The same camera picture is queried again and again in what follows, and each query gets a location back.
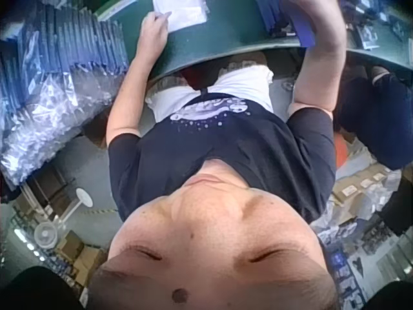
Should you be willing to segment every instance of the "plastic bag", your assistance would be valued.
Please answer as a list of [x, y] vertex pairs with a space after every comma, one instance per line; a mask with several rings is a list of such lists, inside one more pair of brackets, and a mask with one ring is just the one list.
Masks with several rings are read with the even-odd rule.
[[19, 61], [0, 63], [0, 168], [15, 185], [112, 104], [128, 68], [117, 25], [87, 10], [33, 6], [17, 37]]
[[154, 0], [154, 10], [162, 14], [172, 12], [168, 19], [168, 31], [205, 23], [208, 7], [205, 0]]

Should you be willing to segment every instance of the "black t-shirt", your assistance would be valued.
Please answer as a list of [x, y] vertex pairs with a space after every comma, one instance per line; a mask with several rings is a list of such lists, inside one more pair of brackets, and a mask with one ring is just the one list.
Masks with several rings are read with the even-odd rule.
[[324, 211], [336, 171], [327, 113], [304, 108], [285, 123], [253, 101], [224, 94], [192, 100], [142, 138], [116, 137], [109, 159], [112, 194], [124, 221], [141, 205], [172, 194], [206, 160], [220, 159], [310, 223]]

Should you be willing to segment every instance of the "paper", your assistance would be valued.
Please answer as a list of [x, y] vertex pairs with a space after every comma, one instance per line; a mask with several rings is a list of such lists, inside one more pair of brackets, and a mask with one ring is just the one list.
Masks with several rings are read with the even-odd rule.
[[360, 183], [361, 187], [364, 189], [368, 188], [372, 184], [373, 184], [373, 181], [370, 179], [365, 179]]
[[344, 196], [349, 197], [357, 192], [357, 187], [350, 185], [349, 187], [343, 189], [341, 192], [344, 194]]
[[168, 32], [205, 23], [207, 6], [205, 0], [153, 0], [155, 12], [171, 12], [168, 18]]
[[373, 176], [373, 178], [376, 180], [376, 181], [380, 181], [381, 179], [383, 179], [383, 178], [385, 178], [386, 176], [384, 175], [384, 174], [382, 174], [382, 173], [377, 173], [375, 176]]

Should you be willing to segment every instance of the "closed eye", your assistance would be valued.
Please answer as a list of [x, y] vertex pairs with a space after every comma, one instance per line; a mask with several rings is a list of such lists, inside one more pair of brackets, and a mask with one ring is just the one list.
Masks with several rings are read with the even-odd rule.
[[274, 253], [279, 252], [278, 250], [274, 250], [274, 251], [269, 251], [266, 252], [264, 254], [261, 254], [253, 259], [250, 260], [250, 263], [258, 263], [261, 262], [262, 260], [264, 260], [265, 258], [268, 258], [269, 256], [273, 255]]
[[155, 253], [154, 251], [146, 248], [146, 247], [142, 247], [142, 246], [136, 246], [136, 245], [130, 245], [130, 246], [126, 246], [122, 252], [126, 252], [126, 251], [133, 251], [135, 253], [138, 253], [140, 255], [144, 255], [147, 258], [151, 259], [151, 260], [157, 260], [160, 261], [162, 260], [162, 256]]

